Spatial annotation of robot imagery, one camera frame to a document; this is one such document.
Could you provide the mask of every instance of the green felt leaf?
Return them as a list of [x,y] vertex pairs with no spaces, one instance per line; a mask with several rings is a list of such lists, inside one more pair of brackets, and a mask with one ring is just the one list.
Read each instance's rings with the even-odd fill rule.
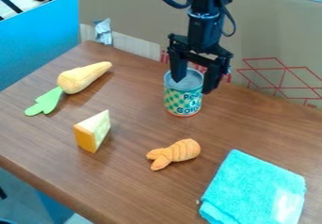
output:
[[36,104],[25,110],[27,116],[34,116],[41,112],[44,114],[51,113],[57,106],[60,95],[63,92],[61,87],[54,88],[36,99]]
[[42,107],[41,104],[34,104],[31,107],[28,107],[24,113],[27,116],[34,116],[34,115],[38,115],[39,113],[42,112]]

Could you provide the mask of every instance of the gray floor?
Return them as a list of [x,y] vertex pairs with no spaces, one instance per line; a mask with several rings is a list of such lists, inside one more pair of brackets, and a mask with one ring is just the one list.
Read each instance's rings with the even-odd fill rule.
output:
[[[54,224],[33,187],[0,168],[0,186],[8,197],[0,200],[0,218],[17,224]],[[79,215],[74,215],[66,224],[89,224]]]

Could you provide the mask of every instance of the towel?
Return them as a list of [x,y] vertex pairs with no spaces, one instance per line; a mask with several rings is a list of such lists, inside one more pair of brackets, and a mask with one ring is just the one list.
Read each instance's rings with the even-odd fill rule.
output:
[[303,177],[232,150],[201,197],[200,214],[211,224],[296,224],[305,193]]

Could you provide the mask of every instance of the yellow cheese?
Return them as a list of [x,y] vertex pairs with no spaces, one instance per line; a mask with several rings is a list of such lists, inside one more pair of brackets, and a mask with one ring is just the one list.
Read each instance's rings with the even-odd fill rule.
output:
[[110,129],[108,110],[73,126],[73,132],[79,147],[96,152]]

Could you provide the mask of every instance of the toy food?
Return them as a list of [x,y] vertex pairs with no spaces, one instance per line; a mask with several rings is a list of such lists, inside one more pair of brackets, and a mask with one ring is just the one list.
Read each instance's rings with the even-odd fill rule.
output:
[[110,62],[99,62],[82,68],[62,72],[57,78],[57,84],[69,94],[74,94],[86,88],[104,73],[112,64]]
[[155,149],[147,153],[149,160],[154,160],[151,170],[159,170],[166,167],[171,162],[180,162],[196,158],[201,153],[201,146],[192,138],[183,139],[173,145]]
[[78,146],[88,152],[96,152],[110,126],[108,110],[75,124],[73,132]]
[[58,87],[38,97],[36,103],[28,107],[24,113],[27,116],[34,116],[41,112],[46,115],[51,113],[56,108],[63,92],[73,94],[83,90],[111,67],[110,62],[99,62],[62,72],[57,78]]

